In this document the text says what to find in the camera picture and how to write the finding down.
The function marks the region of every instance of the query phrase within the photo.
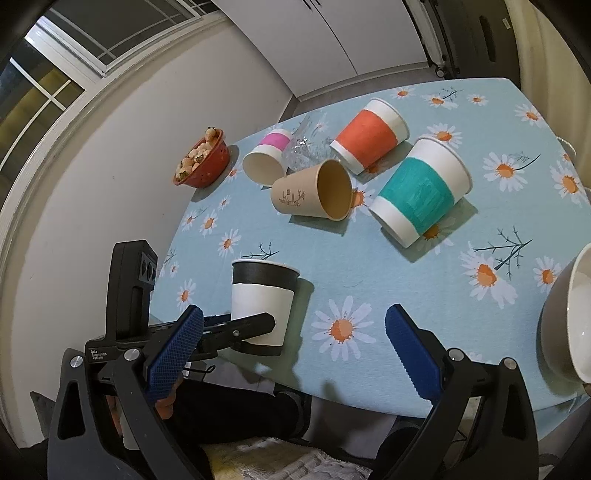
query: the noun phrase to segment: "bowl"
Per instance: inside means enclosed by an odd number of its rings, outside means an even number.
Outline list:
[[[542,311],[541,343],[555,374],[591,383],[591,244],[554,282]]]
[[[184,180],[177,181],[176,175],[173,175],[175,185],[189,185],[198,189],[210,186],[218,178],[230,162],[230,153],[223,139],[223,130],[216,128],[217,142],[210,153],[205,157],[191,175]],[[205,143],[205,137],[197,142],[191,150]]]

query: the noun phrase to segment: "black and white paper cup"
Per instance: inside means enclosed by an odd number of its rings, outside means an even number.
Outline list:
[[[243,340],[233,349],[251,355],[281,355],[300,272],[280,263],[250,258],[234,260],[232,267],[232,320],[265,312],[275,319],[272,332]]]

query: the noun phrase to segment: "door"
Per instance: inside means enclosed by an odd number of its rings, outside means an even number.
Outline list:
[[[427,61],[402,0],[311,0],[364,74]]]
[[[295,94],[357,75],[312,0],[214,0]]]

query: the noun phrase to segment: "teal paper cup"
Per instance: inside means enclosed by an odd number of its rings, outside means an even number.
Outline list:
[[[422,135],[369,211],[407,248],[471,189],[472,177],[457,152]]]

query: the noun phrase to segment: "window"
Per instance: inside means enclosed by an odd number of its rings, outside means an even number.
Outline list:
[[[83,89],[22,40],[0,73],[0,206],[43,135]]]
[[[58,0],[39,25],[106,76],[144,42],[215,9],[200,0]]]

